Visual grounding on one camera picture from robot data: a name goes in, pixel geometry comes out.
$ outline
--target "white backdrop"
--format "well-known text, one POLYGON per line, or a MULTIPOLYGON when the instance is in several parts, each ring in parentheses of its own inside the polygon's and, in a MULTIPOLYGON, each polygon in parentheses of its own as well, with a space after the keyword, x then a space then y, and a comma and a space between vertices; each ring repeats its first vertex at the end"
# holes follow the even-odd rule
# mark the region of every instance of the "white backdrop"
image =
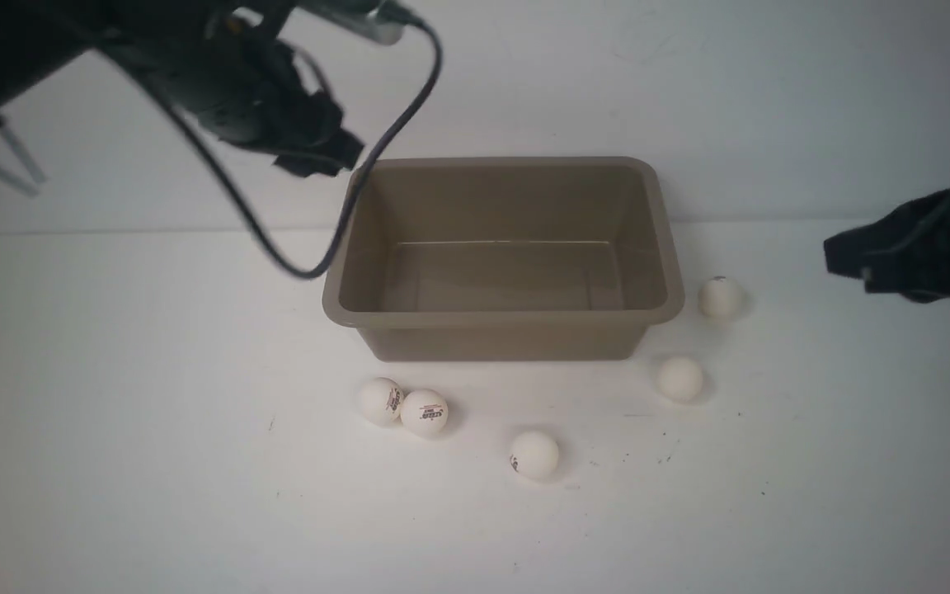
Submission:
MULTIPOLYGON (((389 158, 631 155, 659 170, 675 219, 868 217, 950 180, 950 2, 412 4, 448 56, 389 158)), ((367 143, 430 65, 418 34, 385 49, 297 15, 286 37, 322 61, 367 143)), ((37 200, 0 186, 0 233, 238 226, 173 129, 96 56, 7 114, 52 181, 37 200)), ((268 223, 335 221, 346 176, 295 180, 218 148, 268 223)))

